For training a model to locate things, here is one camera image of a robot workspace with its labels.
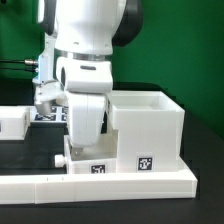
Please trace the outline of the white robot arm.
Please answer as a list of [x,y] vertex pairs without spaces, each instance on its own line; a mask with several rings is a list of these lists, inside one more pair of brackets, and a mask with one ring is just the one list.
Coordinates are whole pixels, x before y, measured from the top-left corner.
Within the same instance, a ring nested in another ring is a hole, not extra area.
[[78,153],[98,142],[113,87],[110,56],[140,32],[143,6],[141,0],[38,0],[37,21],[45,49],[35,106],[42,115],[53,101],[68,107],[68,144]]

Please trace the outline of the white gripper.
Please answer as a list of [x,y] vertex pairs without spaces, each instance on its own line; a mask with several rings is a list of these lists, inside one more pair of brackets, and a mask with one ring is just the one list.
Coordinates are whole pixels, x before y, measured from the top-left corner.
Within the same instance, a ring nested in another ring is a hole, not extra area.
[[106,106],[104,94],[67,93],[68,131],[75,156],[98,142]]

